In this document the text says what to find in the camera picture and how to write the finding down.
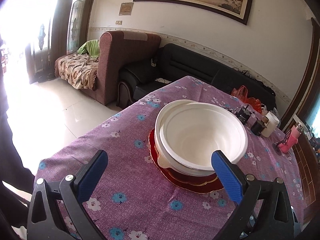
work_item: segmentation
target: white wall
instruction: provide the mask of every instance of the white wall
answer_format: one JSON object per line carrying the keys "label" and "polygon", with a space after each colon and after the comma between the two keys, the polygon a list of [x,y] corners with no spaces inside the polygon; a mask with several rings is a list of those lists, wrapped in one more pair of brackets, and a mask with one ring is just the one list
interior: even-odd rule
{"label": "white wall", "polygon": [[253,69],[293,98],[305,71],[312,39],[303,0],[253,0],[248,25],[191,6],[94,0],[90,27],[123,27],[165,33],[215,49]]}

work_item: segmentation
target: purple tablecloth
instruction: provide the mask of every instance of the purple tablecloth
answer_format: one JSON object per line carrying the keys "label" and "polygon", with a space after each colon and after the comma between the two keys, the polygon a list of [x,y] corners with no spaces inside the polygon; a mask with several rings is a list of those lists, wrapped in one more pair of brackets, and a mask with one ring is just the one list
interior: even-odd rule
{"label": "purple tablecloth", "polygon": [[[64,147],[39,165],[37,178],[61,180],[75,174],[98,149],[108,153],[109,164],[90,200],[83,203],[107,239],[212,239],[235,206],[225,190],[196,194],[170,183],[150,160],[148,134],[160,109],[177,99],[191,99],[235,109],[241,102],[192,77],[159,89]],[[255,121],[250,118],[249,124]],[[303,219],[303,194],[293,152],[278,156],[272,143],[284,134],[276,129],[269,138],[253,135],[240,169],[261,180],[284,179],[298,220]],[[60,203],[65,222],[76,234]]]}

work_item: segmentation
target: tile floor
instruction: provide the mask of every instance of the tile floor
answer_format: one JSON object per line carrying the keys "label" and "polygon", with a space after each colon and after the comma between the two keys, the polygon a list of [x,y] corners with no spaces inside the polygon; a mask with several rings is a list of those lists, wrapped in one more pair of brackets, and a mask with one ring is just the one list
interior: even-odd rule
{"label": "tile floor", "polygon": [[7,69],[4,82],[13,143],[23,165],[33,174],[42,159],[121,110],[115,103],[100,104],[61,78],[30,85],[23,60]]}

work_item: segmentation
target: red plate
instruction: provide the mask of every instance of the red plate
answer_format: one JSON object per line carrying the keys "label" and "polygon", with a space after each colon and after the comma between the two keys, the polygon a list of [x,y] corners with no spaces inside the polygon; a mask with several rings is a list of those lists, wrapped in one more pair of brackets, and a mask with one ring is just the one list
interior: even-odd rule
{"label": "red plate", "polygon": [[155,130],[149,133],[150,155],[154,164],[162,172],[162,174],[174,185],[180,188],[187,189],[195,193],[210,193],[223,189],[223,185],[217,177],[217,174],[212,174],[205,177],[188,176],[181,174],[171,168],[164,169],[158,164],[159,153],[155,144]]}

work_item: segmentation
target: blanket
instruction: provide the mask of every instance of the blanket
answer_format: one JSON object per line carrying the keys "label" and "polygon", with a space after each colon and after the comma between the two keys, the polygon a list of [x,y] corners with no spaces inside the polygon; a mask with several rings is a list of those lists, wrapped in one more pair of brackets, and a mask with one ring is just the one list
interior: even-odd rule
{"label": "blanket", "polygon": [[97,76],[99,57],[88,54],[69,54],[58,58],[55,65],[56,76],[67,80],[75,89],[92,89]]}

